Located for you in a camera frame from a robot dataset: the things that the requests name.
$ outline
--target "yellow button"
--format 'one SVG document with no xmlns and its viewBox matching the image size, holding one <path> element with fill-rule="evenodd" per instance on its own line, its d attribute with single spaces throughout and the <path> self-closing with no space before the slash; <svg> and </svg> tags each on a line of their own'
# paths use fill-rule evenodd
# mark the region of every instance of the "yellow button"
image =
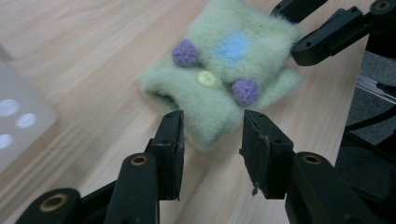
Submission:
<svg viewBox="0 0 396 224">
<path fill-rule="evenodd" d="M 216 78 L 213 74 L 208 71 L 202 71 L 198 74 L 198 81 L 204 86 L 214 86 L 216 84 Z"/>
</svg>

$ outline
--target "metal screw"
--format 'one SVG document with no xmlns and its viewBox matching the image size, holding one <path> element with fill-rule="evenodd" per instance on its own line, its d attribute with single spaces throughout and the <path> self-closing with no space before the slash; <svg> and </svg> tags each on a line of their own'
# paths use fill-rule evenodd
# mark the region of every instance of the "metal screw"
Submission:
<svg viewBox="0 0 396 224">
<path fill-rule="evenodd" d="M 383 10 L 383 9 L 387 9 L 389 6 L 390 6 L 390 3 L 388 1 L 381 1 L 376 4 L 375 9 Z"/>
<path fill-rule="evenodd" d="M 310 155 L 310 154 L 303 155 L 303 160 L 305 162 L 308 162 L 308 163 L 311 163 L 311 164 L 315 164 L 315 165 L 321 164 L 321 159 L 320 158 L 318 158 L 317 156 L 314 156 L 314 155 Z"/>
<path fill-rule="evenodd" d="M 146 164 L 146 162 L 148 162 L 149 158 L 145 157 L 145 156 L 136 156 L 134 158 L 132 158 L 131 160 L 131 164 L 132 165 L 143 165 Z"/>
<path fill-rule="evenodd" d="M 55 211 L 56 209 L 64 206 L 64 204 L 66 204 L 67 200 L 68 200 L 68 197 L 66 194 L 58 193 L 58 194 L 52 195 L 48 199 L 46 199 L 42 204 L 40 204 L 40 210 L 42 212 Z"/>
</svg>

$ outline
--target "wood grain surface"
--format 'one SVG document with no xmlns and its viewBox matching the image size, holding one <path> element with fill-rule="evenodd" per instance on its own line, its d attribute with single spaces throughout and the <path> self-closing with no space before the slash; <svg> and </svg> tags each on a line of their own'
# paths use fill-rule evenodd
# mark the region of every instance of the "wood grain surface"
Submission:
<svg viewBox="0 0 396 224">
<path fill-rule="evenodd" d="M 271 12 L 275 0 L 249 0 Z M 162 115 L 136 78 L 169 54 L 203 0 L 0 0 L 0 45 L 9 63 L 58 112 L 59 120 L 0 175 L 0 222 L 57 188 L 84 196 L 117 178 L 142 152 Z M 305 34 L 339 7 L 367 12 L 371 1 L 329 0 L 304 20 Z M 324 62 L 298 67 L 303 84 L 265 111 L 294 142 L 335 162 L 366 39 Z M 209 153 L 189 144 L 180 202 L 161 202 L 161 223 L 288 223 L 284 201 L 251 196 L 241 130 Z"/>
</svg>

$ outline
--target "white dot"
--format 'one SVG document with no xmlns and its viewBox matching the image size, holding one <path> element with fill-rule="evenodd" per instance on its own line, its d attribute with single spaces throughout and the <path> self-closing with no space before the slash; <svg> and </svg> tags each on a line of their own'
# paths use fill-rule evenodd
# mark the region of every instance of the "white dot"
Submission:
<svg viewBox="0 0 396 224">
<path fill-rule="evenodd" d="M 20 116 L 16 124 L 20 128 L 29 128 L 30 126 L 35 124 L 35 121 L 36 121 L 35 114 L 29 113 Z"/>
<path fill-rule="evenodd" d="M 6 117 L 13 115 L 20 109 L 20 103 L 13 99 L 0 101 L 0 116 Z"/>
<path fill-rule="evenodd" d="M 0 134 L 0 150 L 12 144 L 14 139 L 10 134 Z"/>
</svg>

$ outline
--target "felt toy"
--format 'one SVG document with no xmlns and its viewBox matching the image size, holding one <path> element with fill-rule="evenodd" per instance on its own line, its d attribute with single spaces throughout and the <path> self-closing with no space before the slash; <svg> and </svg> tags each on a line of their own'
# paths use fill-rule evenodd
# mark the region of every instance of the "felt toy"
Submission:
<svg viewBox="0 0 396 224">
<path fill-rule="evenodd" d="M 163 112 L 184 110 L 186 136 L 208 150 L 245 108 L 262 110 L 301 81 L 285 67 L 299 37 L 296 25 L 241 0 L 210 0 L 172 56 L 141 75 L 141 89 Z"/>
</svg>

